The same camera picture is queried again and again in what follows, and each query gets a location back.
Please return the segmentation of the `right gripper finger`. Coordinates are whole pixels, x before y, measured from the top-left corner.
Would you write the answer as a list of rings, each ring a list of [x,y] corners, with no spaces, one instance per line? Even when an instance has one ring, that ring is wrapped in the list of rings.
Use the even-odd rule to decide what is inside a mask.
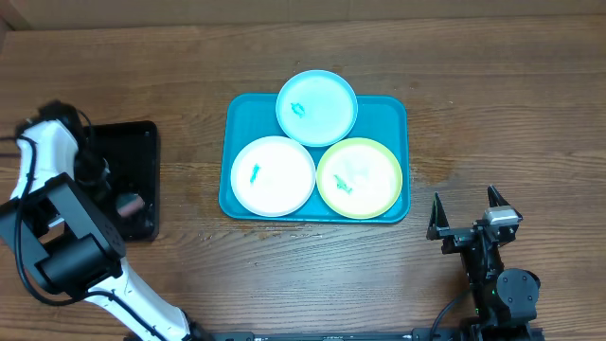
[[[508,206],[508,201],[500,194],[494,185],[487,188],[490,207]]]
[[[428,224],[428,232],[440,232],[449,228],[447,216],[437,192],[434,193],[433,203]]]

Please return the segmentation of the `pink plate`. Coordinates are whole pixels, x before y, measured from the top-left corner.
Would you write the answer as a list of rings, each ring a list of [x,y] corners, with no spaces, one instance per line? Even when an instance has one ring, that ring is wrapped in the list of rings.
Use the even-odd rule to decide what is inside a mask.
[[[265,136],[246,145],[230,171],[238,202],[261,217],[286,216],[303,207],[315,187],[315,164],[298,142]]]

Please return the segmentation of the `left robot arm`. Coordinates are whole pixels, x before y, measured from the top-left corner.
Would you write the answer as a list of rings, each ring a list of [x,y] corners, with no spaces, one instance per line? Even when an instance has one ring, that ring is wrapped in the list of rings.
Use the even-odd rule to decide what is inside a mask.
[[[25,289],[54,307],[86,301],[134,340],[205,340],[182,309],[132,268],[128,242],[159,232],[160,137],[150,121],[94,125],[54,100],[16,127],[17,184],[1,207],[1,238]]]

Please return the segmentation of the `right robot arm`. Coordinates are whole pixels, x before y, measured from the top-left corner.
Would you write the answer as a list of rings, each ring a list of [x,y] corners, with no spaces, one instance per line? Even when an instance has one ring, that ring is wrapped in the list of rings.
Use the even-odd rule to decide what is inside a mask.
[[[441,240],[441,252],[458,254],[469,289],[453,299],[435,319],[429,340],[543,340],[541,330],[530,328],[537,317],[540,279],[532,272],[507,269],[500,247],[513,242],[523,215],[494,186],[487,188],[490,206],[470,227],[452,228],[439,196],[434,195],[426,238]],[[456,329],[439,327],[454,305],[471,296],[475,316]]]

